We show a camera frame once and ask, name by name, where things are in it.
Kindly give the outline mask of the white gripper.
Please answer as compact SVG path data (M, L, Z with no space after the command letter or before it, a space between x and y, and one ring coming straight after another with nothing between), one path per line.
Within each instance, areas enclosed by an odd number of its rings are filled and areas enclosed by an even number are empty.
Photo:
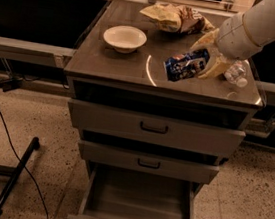
M233 65L234 60L245 60L262 49L251 38L243 17L243 13L231 16L219 29L207 32L191 45L191 51L203 49L209 54L209 60L198 78L220 76Z

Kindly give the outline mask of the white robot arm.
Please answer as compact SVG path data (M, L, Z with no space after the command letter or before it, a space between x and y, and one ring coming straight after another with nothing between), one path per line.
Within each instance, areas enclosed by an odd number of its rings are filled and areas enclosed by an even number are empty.
M207 49L210 60L198 75L217 77L237 60L244 61L275 41L275 0L263 0L245 13L226 19L217 29L206 33L190 50Z

